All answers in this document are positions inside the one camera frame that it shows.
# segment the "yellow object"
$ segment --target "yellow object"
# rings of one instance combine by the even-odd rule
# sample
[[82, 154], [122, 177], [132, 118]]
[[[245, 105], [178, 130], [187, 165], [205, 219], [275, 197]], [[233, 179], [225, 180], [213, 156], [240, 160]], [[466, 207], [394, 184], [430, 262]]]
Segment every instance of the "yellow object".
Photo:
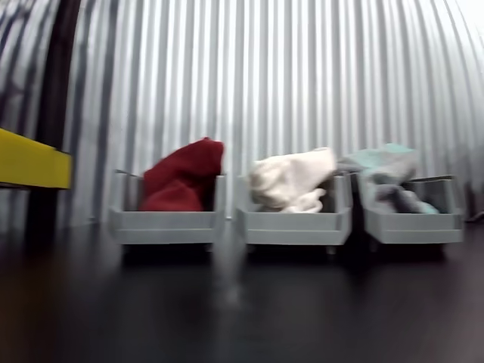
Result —
[[0, 129], [0, 183], [68, 189], [70, 166], [69, 155]]

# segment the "corrugated metal wall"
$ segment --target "corrugated metal wall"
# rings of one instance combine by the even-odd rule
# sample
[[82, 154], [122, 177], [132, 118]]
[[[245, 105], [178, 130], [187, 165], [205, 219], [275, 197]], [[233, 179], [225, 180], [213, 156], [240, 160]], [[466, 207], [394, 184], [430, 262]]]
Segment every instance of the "corrugated metal wall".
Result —
[[[58, 0], [0, 1], [0, 127], [33, 138]], [[27, 192], [0, 189], [0, 234], [21, 231]]]
[[225, 141], [229, 181], [274, 154], [392, 141], [420, 150], [420, 175], [454, 173], [481, 194], [479, 6], [85, 0], [64, 139], [75, 184], [60, 224], [105, 218], [113, 169], [142, 173], [206, 135]]

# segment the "dark floor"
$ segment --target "dark floor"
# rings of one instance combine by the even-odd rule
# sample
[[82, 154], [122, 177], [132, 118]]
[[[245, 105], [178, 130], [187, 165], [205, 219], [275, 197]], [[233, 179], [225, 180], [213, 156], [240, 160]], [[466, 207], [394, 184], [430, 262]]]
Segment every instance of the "dark floor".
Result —
[[259, 248], [243, 268], [228, 242], [123, 259], [77, 231], [26, 261], [6, 249], [0, 362], [484, 361], [483, 226], [443, 253]]

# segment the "storage bin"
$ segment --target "storage bin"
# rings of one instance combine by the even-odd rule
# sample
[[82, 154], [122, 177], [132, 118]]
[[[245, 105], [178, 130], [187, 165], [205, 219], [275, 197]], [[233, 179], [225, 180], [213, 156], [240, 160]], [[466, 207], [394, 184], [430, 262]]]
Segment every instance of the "storage bin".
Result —
[[351, 230], [352, 197], [348, 175], [336, 175], [322, 187], [327, 191], [321, 213], [269, 213], [255, 204], [247, 180], [236, 183], [234, 229], [246, 244], [344, 244]]
[[222, 233], [225, 177], [216, 180], [212, 212], [140, 212], [142, 177], [117, 171], [113, 176], [108, 222], [120, 244], [209, 244]]
[[413, 179], [402, 186], [413, 191], [440, 214], [382, 213], [370, 204], [361, 174], [358, 186], [365, 214], [365, 230], [382, 244], [449, 244], [464, 239], [463, 210], [451, 175]]

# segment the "crumpled fabric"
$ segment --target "crumpled fabric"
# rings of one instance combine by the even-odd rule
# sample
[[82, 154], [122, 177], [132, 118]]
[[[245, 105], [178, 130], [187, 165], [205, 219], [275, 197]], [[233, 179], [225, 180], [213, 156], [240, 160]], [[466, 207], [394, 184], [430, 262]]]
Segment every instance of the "crumpled fabric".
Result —
[[265, 211], [317, 213], [323, 207], [319, 198], [325, 194], [318, 186], [335, 170], [329, 147], [256, 161], [248, 177], [251, 197]]
[[365, 179], [369, 203], [383, 213], [439, 214], [401, 184], [412, 179], [417, 171], [417, 151], [398, 144], [380, 149], [364, 149], [342, 158], [338, 169], [360, 172]]
[[144, 173], [144, 199], [139, 210], [213, 210], [216, 178], [222, 172], [223, 152], [222, 142], [203, 138], [160, 160]]

